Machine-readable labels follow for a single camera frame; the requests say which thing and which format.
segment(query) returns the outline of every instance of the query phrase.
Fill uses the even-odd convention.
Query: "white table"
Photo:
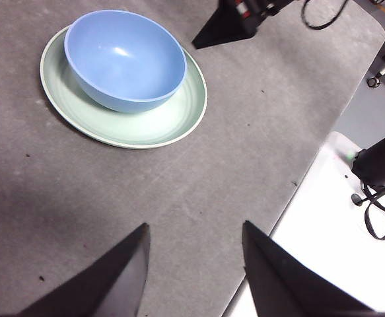
[[[324,279],[385,312],[385,241],[375,240],[365,228],[368,202],[357,207],[351,201],[353,193],[365,197],[350,168],[360,150],[344,135],[331,133],[271,237]],[[380,202],[385,206],[385,196]],[[371,207],[370,216],[378,234],[384,233],[384,214]],[[247,281],[226,315],[257,316]]]

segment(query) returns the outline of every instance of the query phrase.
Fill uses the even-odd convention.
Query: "green plate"
[[[63,49],[67,29],[48,42],[40,74],[54,108],[79,131],[116,147],[150,149],[179,141],[200,123],[207,105],[207,87],[187,51],[188,74],[172,98],[147,112],[124,114],[99,105],[77,84]]]

